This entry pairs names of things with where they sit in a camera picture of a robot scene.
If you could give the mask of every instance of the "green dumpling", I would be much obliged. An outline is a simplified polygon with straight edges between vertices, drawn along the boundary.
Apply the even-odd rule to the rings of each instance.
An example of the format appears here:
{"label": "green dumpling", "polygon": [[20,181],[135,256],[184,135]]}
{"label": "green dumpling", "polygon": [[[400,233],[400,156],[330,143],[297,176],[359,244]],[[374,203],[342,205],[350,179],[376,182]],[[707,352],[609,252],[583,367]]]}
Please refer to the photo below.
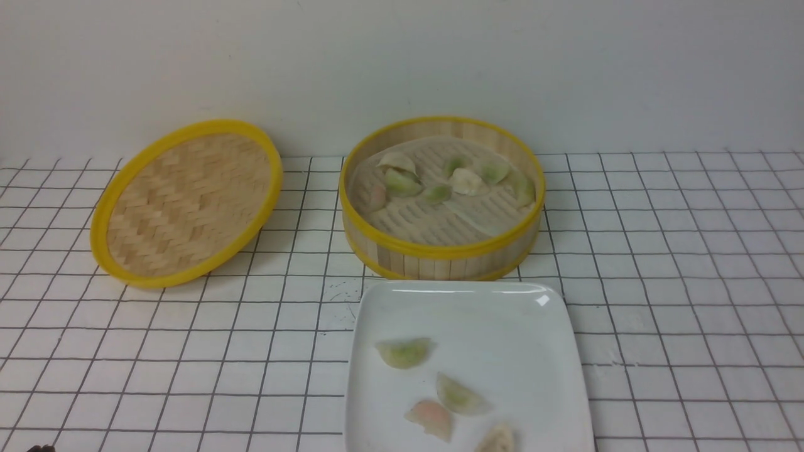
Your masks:
{"label": "green dumpling", "polygon": [[394,369],[410,369],[424,363],[430,352],[430,344],[430,339],[419,338],[401,342],[381,342],[376,348],[385,364]]}

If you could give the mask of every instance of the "white dumpling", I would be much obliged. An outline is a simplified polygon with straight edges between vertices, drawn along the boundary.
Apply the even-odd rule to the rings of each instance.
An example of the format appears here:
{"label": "white dumpling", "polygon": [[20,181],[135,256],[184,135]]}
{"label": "white dumpling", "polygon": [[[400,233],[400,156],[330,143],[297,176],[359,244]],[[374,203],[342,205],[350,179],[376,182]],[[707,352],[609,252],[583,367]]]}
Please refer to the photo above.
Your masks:
{"label": "white dumpling", "polygon": [[407,171],[408,173],[416,174],[416,164],[405,154],[401,152],[387,152],[377,163],[377,166],[386,170],[388,168],[395,168],[400,171]]}
{"label": "white dumpling", "polygon": [[488,190],[483,179],[466,168],[455,168],[452,177],[449,178],[449,184],[452,185],[453,191],[460,195],[477,196]]}
{"label": "white dumpling", "polygon": [[514,432],[506,424],[496,425],[480,441],[474,452],[514,452]]}

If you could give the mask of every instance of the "bamboo steamer lid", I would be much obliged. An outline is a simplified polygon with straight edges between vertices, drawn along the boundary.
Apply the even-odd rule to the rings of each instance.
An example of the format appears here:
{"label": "bamboo steamer lid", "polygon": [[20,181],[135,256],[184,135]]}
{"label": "bamboo steamer lid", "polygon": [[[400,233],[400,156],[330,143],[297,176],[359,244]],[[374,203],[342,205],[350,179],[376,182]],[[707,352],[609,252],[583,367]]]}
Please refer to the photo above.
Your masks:
{"label": "bamboo steamer lid", "polygon": [[260,231],[281,181],[279,154],[254,125],[190,125],[149,146],[115,176],[92,218],[92,254],[103,270],[132,286],[190,281]]}

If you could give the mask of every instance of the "white plate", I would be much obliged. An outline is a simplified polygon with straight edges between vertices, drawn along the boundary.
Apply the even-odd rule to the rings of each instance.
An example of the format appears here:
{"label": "white plate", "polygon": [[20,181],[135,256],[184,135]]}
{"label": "white plate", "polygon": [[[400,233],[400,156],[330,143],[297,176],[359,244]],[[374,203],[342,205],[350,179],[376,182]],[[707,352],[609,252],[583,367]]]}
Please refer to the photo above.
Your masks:
{"label": "white plate", "polygon": [[[379,357],[382,340],[427,337],[429,359],[396,370]],[[453,415],[444,443],[403,419],[418,401],[437,400],[444,372],[494,409]],[[539,284],[389,281],[361,301],[349,368],[344,440],[348,452],[471,452],[505,421],[517,452],[594,450],[589,400],[564,300]]]}

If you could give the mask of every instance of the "dumpling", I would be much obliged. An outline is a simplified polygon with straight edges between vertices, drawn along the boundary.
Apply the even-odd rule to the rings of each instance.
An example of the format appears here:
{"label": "dumpling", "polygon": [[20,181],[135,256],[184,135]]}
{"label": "dumpling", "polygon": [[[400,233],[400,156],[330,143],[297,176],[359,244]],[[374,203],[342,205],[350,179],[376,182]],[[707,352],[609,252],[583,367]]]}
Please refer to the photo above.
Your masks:
{"label": "dumpling", "polygon": [[419,338],[408,341],[381,342],[375,345],[380,358],[394,369],[410,369],[427,359],[430,353],[430,339]]}
{"label": "dumpling", "polygon": [[523,208],[530,205],[535,200],[536,188],[533,181],[522,171],[511,171],[506,181],[511,185],[511,189],[514,191],[516,207]]}
{"label": "dumpling", "polygon": [[511,167],[504,162],[486,162],[480,168],[480,177],[489,185],[497,185],[510,170]]}
{"label": "dumpling", "polygon": [[448,179],[452,177],[452,173],[455,172],[457,168],[463,168],[468,165],[468,158],[463,157],[462,155],[452,157],[450,160],[447,160],[447,163],[444,165],[444,177]]}
{"label": "dumpling", "polygon": [[449,184],[452,185],[454,192],[461,195],[477,196],[487,190],[483,179],[466,168],[455,168],[452,177],[449,178]]}
{"label": "dumpling", "polygon": [[436,401],[424,400],[410,409],[404,418],[425,428],[425,433],[443,442],[452,439],[452,415]]}
{"label": "dumpling", "polygon": [[398,171],[394,168],[388,168],[385,171],[385,188],[388,194],[398,196],[400,198],[408,198],[416,196],[421,193],[421,184],[414,179],[416,177],[413,173]]}
{"label": "dumpling", "polygon": [[474,452],[514,452],[514,432],[506,424],[496,425],[480,441]]}
{"label": "dumpling", "polygon": [[377,163],[379,168],[384,171],[388,168],[394,168],[400,171],[407,171],[408,173],[416,173],[416,164],[405,154],[401,152],[387,152]]}
{"label": "dumpling", "polygon": [[430,204],[443,203],[450,196],[452,196],[452,188],[449,185],[436,185],[435,187],[428,188],[423,194],[425,201]]}
{"label": "dumpling", "polygon": [[368,211],[369,212],[377,212],[381,208],[385,207],[385,186],[382,184],[377,184],[371,188],[371,193],[369,193],[368,198]]}
{"label": "dumpling", "polygon": [[436,392],[438,400],[453,413],[477,416],[491,409],[486,399],[440,372],[436,381]]}

